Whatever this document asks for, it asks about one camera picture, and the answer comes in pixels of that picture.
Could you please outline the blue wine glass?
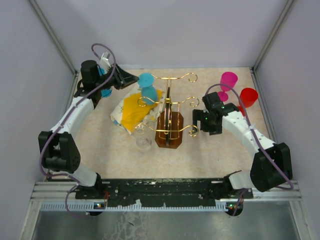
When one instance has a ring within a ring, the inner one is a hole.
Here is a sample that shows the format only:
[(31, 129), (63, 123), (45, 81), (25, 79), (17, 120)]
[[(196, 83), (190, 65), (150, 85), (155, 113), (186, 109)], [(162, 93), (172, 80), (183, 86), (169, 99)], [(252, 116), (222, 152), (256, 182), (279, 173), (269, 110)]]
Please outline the blue wine glass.
[[(106, 72), (103, 68), (101, 68), (99, 65), (98, 65), (98, 72), (99, 72), (99, 75), (102, 76), (104, 75)], [(105, 89), (102, 89), (101, 90), (101, 97), (102, 98), (107, 98), (109, 97), (111, 94), (112, 94), (112, 88), (105, 88)]]
[(142, 73), (137, 81), (141, 88), (142, 101), (147, 105), (153, 105), (158, 100), (157, 90), (153, 87), (155, 78), (151, 73)]

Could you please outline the blue front wine glass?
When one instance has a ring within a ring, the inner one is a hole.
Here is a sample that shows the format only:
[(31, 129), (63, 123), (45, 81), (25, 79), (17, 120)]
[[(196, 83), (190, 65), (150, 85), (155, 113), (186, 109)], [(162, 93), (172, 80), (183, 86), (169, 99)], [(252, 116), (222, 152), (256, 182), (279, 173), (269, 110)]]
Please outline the blue front wine glass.
[[(99, 72), (99, 75), (102, 76), (104, 75), (106, 72), (103, 68), (101, 68), (99, 65), (98, 65), (98, 72)], [(101, 90), (101, 97), (102, 98), (107, 98), (109, 97), (111, 94), (112, 94), (112, 88), (105, 88), (105, 89), (102, 89)]]

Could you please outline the red wine glass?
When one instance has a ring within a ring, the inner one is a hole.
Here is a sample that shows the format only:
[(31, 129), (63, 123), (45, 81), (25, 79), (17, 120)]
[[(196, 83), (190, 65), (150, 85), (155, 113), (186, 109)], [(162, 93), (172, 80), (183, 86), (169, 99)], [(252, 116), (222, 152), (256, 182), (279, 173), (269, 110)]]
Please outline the red wine glass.
[(257, 101), (259, 94), (255, 89), (246, 87), (241, 91), (239, 97), (244, 107), (241, 106), (240, 101), (238, 102), (239, 105), (237, 107), (242, 113), (242, 115), (245, 117), (245, 109), (251, 107)]

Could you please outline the magenta wine glass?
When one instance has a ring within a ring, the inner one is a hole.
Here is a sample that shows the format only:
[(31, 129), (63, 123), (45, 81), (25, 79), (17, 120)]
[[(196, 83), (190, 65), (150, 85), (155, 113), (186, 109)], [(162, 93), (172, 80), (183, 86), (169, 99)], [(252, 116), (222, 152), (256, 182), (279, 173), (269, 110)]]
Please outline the magenta wine glass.
[(227, 71), (221, 75), (220, 83), (223, 85), (220, 86), (221, 91), (217, 94), (222, 102), (226, 102), (228, 100), (228, 91), (231, 90), (229, 87), (233, 88), (237, 81), (238, 76), (234, 72)]

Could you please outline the clear wine glass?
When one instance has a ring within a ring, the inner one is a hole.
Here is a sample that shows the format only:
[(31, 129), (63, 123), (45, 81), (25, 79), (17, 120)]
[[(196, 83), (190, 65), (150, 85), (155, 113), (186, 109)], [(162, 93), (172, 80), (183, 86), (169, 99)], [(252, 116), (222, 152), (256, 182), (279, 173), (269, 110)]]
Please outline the clear wine glass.
[(152, 147), (149, 128), (144, 123), (138, 123), (134, 128), (136, 147), (142, 152), (148, 152)]

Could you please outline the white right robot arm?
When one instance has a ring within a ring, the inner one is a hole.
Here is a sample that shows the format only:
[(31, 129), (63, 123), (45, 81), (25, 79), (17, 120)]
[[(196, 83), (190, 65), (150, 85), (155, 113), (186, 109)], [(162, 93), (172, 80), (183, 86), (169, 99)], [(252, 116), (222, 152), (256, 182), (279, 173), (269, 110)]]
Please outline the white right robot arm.
[(205, 109), (192, 111), (193, 134), (199, 131), (219, 135), (223, 130), (232, 133), (253, 158), (250, 170), (227, 175), (223, 192), (235, 198), (242, 189), (256, 188), (266, 192), (288, 183), (293, 189), (293, 170), (290, 148), (284, 142), (276, 143), (249, 124), (240, 109), (233, 103), (224, 104), (217, 92), (202, 97)]

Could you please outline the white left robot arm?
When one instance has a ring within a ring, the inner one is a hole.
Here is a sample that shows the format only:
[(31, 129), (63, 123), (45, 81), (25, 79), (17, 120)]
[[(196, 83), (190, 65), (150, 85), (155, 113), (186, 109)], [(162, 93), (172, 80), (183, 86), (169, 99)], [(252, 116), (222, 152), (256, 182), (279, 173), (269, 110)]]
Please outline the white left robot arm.
[(81, 162), (75, 137), (98, 105), (102, 90), (122, 90), (139, 78), (116, 63), (100, 74), (100, 66), (95, 60), (82, 62), (80, 73), (82, 87), (78, 87), (66, 113), (51, 130), (38, 135), (39, 169), (48, 178), (65, 176), (74, 180), (78, 186), (86, 187), (88, 195), (97, 199), (103, 195), (104, 186), (97, 182), (98, 174)]

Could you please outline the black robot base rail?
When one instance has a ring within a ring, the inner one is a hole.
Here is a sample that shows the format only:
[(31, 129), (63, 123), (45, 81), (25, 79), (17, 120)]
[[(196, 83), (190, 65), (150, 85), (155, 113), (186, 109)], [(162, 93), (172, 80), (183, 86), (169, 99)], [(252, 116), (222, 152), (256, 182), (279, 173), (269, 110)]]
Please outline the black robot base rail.
[(242, 196), (253, 198), (250, 192), (233, 190), (224, 178), (154, 178), (101, 179), (91, 187), (78, 186), (78, 200), (102, 199), (107, 207), (130, 207), (140, 201), (143, 207), (214, 207), (217, 200)]

